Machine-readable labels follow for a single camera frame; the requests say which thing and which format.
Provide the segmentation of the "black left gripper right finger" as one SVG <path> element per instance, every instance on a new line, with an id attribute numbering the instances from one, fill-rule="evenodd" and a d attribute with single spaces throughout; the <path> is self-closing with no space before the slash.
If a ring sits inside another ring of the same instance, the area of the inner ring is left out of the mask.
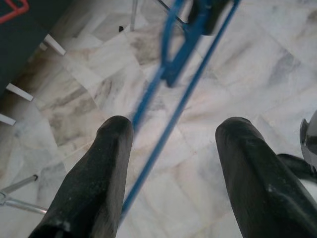
<path id="1" fill-rule="evenodd" d="M 226 190 L 245 238 L 314 238 L 317 203 L 302 181 L 317 171 L 302 158 L 276 154 L 252 123 L 231 117 L 215 132 Z"/>

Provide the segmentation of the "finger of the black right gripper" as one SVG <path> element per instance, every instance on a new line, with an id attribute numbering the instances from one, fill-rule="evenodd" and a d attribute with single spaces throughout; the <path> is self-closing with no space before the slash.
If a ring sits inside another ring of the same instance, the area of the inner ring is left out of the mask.
<path id="1" fill-rule="evenodd" d="M 194 23 L 197 16 L 199 15 L 199 2 L 197 0 L 193 0 L 190 13 L 188 15 L 188 23 Z"/>
<path id="2" fill-rule="evenodd" d="M 205 34 L 211 35 L 217 24 L 217 21 L 226 8 L 229 0 L 212 0 L 208 12 L 208 18 L 205 22 Z"/>

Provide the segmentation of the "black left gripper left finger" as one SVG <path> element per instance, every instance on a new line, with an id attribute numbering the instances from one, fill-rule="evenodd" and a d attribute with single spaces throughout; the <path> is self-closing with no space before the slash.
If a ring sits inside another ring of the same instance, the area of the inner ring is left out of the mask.
<path id="1" fill-rule="evenodd" d="M 107 119 L 63 180 L 32 238 L 114 238 L 133 141 L 131 121 Z"/>

